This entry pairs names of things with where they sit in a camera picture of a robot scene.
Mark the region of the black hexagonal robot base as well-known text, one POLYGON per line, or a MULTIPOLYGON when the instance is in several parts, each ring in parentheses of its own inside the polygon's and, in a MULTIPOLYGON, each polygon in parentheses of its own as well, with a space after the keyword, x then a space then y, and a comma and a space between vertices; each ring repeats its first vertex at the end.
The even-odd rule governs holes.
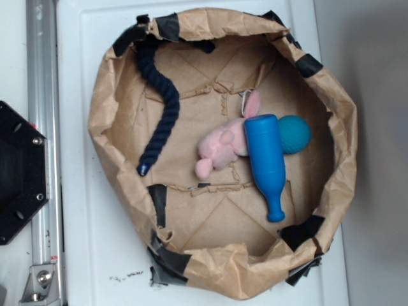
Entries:
POLYGON ((1 102, 1 245, 48 201, 46 144, 31 123, 1 102))

